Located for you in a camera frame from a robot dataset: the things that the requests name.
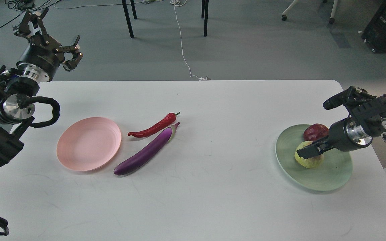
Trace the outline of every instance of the plate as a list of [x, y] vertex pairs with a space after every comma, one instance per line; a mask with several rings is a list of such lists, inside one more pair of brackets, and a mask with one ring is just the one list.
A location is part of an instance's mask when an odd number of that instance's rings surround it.
[[303, 132], [310, 125], [285, 129], [276, 141], [276, 156], [284, 172], [296, 183], [315, 191], [331, 191], [343, 186], [351, 177], [352, 160], [348, 152], [334, 148], [326, 151], [317, 168], [305, 168], [294, 159], [297, 146], [304, 141]]
[[71, 125], [60, 136], [56, 154], [74, 171], [91, 171], [105, 165], [117, 153], [121, 131], [110, 119], [91, 117]]

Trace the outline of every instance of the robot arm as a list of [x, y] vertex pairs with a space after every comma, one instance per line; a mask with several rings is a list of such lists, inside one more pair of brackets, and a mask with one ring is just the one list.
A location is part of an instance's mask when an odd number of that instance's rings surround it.
[[351, 86], [323, 103], [326, 110], [340, 105], [345, 106], [349, 116], [331, 125], [328, 136], [298, 150], [300, 157], [308, 159], [333, 148], [340, 151], [365, 148], [378, 136], [386, 142], [386, 94], [371, 96]]
[[[22, 149], [20, 137], [28, 127], [43, 128], [54, 124], [59, 118], [59, 104], [48, 97], [35, 96], [40, 89], [40, 82], [52, 81], [60, 64], [66, 71], [77, 67], [83, 54], [79, 51], [77, 36], [71, 46], [62, 46], [47, 34], [43, 18], [47, 11], [27, 11], [23, 20], [14, 27], [14, 34], [26, 38], [29, 42], [16, 68], [6, 70], [0, 68], [0, 167], [7, 164]], [[72, 54], [72, 59], [66, 60], [65, 54]], [[34, 103], [41, 102], [52, 106], [52, 118], [46, 122], [33, 123]], [[12, 125], [20, 124], [9, 132]], [[0, 218], [0, 235], [8, 235], [8, 222]]]

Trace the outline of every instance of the apple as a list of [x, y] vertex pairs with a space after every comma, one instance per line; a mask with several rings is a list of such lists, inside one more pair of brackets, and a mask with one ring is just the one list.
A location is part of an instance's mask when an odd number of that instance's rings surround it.
[[321, 154], [319, 156], [316, 156], [316, 157], [311, 157], [311, 158], [308, 158], [308, 159], [305, 159], [303, 157], [299, 157], [299, 154], [297, 154], [297, 150], [298, 149], [302, 149], [303, 147], [308, 146], [311, 143], [312, 143], [312, 141], [306, 141], [306, 142], [300, 143], [300, 145], [297, 146], [296, 151], [294, 152], [294, 159], [296, 159], [296, 161], [300, 165], [302, 165], [302, 166], [304, 166], [306, 168], [317, 167], [321, 163], [323, 163], [323, 160], [324, 160], [324, 155], [323, 154]]
[[324, 136], [328, 136], [328, 128], [322, 124], [313, 124], [303, 132], [303, 139], [305, 141], [314, 142]]

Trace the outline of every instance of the eggplant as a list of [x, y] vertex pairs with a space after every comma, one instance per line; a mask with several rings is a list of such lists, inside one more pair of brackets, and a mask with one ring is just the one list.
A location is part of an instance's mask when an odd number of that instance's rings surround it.
[[153, 141], [137, 154], [118, 164], [114, 168], [114, 174], [117, 176], [128, 174], [151, 160], [151, 158], [153, 158], [156, 153], [173, 138], [179, 124], [180, 123], [178, 122], [175, 125], [171, 125], [164, 129]]

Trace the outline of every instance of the green plate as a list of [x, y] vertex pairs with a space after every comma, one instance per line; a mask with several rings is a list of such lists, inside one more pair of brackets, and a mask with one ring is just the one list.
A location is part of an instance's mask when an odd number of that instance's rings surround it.
[[316, 190], [331, 191], [343, 186], [351, 177], [352, 160], [348, 152], [334, 148], [324, 153], [317, 168], [305, 168], [294, 159], [297, 146], [304, 141], [303, 132], [310, 125], [295, 125], [285, 129], [276, 141], [276, 157], [284, 172], [296, 183]]

